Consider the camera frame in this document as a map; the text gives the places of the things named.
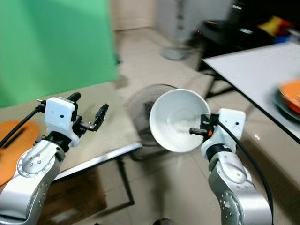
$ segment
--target fan pole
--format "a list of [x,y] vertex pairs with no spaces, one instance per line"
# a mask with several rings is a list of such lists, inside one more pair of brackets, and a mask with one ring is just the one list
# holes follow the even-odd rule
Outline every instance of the fan pole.
[[183,10],[186,0],[177,1],[177,28],[175,35],[175,46],[163,48],[161,55],[168,60],[182,60],[188,57],[190,51],[187,48],[181,47],[180,36],[183,31]]

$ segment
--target tiled floor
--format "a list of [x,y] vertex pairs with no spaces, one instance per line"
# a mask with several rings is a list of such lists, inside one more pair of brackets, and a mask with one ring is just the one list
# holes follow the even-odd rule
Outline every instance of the tiled floor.
[[[123,64],[115,87],[124,103],[136,91],[155,83],[191,89],[200,95],[206,91],[211,78],[195,72],[197,52],[185,61],[170,61],[162,58],[159,52],[163,46],[171,44],[155,31],[128,30],[117,33],[116,37]],[[238,93],[216,97],[208,103],[212,112],[220,107],[249,112],[242,140],[262,165],[271,184],[275,224],[300,224],[300,192],[295,185],[300,183],[300,166],[284,163],[300,158],[299,145],[257,109],[251,110],[251,104]],[[150,225],[161,217],[173,218],[176,225],[221,224],[220,209],[207,182],[208,162],[202,159],[199,150],[181,155],[170,153],[144,163],[127,157],[125,162],[135,205],[108,215],[104,210],[76,225],[96,222],[101,225]],[[127,201],[115,162],[99,169],[108,208]]]

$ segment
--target green backdrop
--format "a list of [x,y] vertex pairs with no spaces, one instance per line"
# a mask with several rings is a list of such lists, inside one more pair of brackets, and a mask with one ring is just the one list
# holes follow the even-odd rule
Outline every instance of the green backdrop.
[[0,0],[0,107],[116,78],[108,0]]

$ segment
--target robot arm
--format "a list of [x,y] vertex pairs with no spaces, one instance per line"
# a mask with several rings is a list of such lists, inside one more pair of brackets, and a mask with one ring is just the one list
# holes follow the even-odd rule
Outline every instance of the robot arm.
[[77,115],[76,101],[80,97],[75,93],[68,99],[42,101],[49,135],[38,138],[33,148],[19,158],[13,178],[0,194],[0,225],[35,225],[65,153],[79,144],[86,130],[97,131],[103,123],[108,105],[100,108],[93,123],[85,124]]
[[202,117],[201,129],[191,134],[204,135],[202,156],[209,160],[209,184],[221,208],[222,225],[271,225],[272,213],[268,202],[256,190],[249,171],[235,154],[236,143],[217,125],[226,127],[240,139],[246,115],[244,112],[220,109],[218,115]]

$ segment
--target white bowl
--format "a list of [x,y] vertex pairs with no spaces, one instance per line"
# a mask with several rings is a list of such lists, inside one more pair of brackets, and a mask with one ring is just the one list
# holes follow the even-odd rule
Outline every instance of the white bowl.
[[160,96],[150,112],[150,129],[155,140],[174,152],[191,151],[203,137],[190,135],[190,128],[200,128],[201,115],[210,113],[206,101],[191,90],[176,89]]

